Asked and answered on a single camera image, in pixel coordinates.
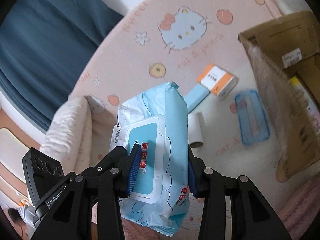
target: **wet wipes lid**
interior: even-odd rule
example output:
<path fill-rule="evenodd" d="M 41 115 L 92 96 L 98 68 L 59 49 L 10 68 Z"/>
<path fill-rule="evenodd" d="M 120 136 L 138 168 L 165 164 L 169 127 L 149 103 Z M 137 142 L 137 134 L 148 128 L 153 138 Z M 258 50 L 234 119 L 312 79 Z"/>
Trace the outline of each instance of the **wet wipes lid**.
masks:
<path fill-rule="evenodd" d="M 162 192 L 164 116 L 155 115 L 131 124 L 124 143 L 128 154 L 135 143 L 141 145 L 142 153 L 136 184 L 130 197 L 146 203 L 155 203 Z"/>

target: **person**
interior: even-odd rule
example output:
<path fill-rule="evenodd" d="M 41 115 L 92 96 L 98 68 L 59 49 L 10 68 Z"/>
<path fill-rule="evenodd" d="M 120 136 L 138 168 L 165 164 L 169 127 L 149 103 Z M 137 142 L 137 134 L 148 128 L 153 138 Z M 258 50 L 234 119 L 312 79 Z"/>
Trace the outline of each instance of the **person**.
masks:
<path fill-rule="evenodd" d="M 25 225 L 29 225 L 32 228 L 36 229 L 32 221 L 36 213 L 32 206 L 24 205 L 18 209 L 9 208 L 8 214 L 16 225 L 21 227 Z"/>

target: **screw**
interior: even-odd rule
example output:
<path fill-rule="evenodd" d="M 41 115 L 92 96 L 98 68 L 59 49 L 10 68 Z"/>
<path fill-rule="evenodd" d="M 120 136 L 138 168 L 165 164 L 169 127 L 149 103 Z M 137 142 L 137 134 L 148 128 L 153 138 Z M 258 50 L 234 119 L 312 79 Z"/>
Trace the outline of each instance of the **screw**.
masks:
<path fill-rule="evenodd" d="M 211 169 L 211 168 L 205 168 L 205 169 L 204 169 L 204 172 L 205 172 L 206 174 L 212 174 L 212 173 L 213 173 L 213 169 Z"/>
<path fill-rule="evenodd" d="M 112 168 L 112 169 L 110 170 L 110 172 L 111 172 L 112 174 L 117 174 L 119 171 L 120 171 L 120 170 L 119 170 L 119 168 L 117 168 L 117 167 L 114 167 L 114 168 Z"/>
<path fill-rule="evenodd" d="M 82 175 L 76 176 L 75 181 L 76 181 L 76 182 L 81 182 L 81 181 L 83 181 L 83 176 L 82 176 Z"/>
<path fill-rule="evenodd" d="M 239 178 L 242 182 L 247 182 L 249 179 L 248 179 L 248 177 L 247 176 L 244 176 L 244 175 L 242 175 L 242 176 L 240 176 L 240 178 Z"/>

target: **hello kitty print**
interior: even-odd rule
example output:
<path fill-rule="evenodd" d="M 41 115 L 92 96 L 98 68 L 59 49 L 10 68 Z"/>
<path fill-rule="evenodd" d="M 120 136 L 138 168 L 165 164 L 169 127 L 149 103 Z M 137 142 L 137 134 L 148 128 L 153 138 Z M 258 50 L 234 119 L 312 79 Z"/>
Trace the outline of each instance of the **hello kitty print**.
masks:
<path fill-rule="evenodd" d="M 207 30 L 207 17 L 190 8 L 182 6 L 175 15 L 167 13 L 158 24 L 165 48 L 171 50 L 187 49 L 195 44 Z"/>

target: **black gripper frame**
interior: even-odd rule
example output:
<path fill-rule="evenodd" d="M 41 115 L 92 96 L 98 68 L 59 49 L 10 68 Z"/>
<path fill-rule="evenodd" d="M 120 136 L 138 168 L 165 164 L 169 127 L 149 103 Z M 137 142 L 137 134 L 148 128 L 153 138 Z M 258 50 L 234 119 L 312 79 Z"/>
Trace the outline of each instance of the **black gripper frame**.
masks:
<path fill-rule="evenodd" d="M 232 240 L 291 240 L 275 211 L 247 176 L 222 176 L 194 157 L 190 147 L 188 155 L 190 191 L 195 198 L 205 198 L 198 240 L 225 239 L 225 196 L 231 200 Z"/>
<path fill-rule="evenodd" d="M 129 156 L 125 148 L 115 147 L 95 167 L 66 175 L 35 205 L 39 222 L 31 240 L 90 240 L 98 199 L 98 239 L 125 240 L 118 198 L 129 197 L 128 175 L 139 147 L 135 144 Z M 64 191 L 49 208 L 47 201 L 61 187 Z"/>

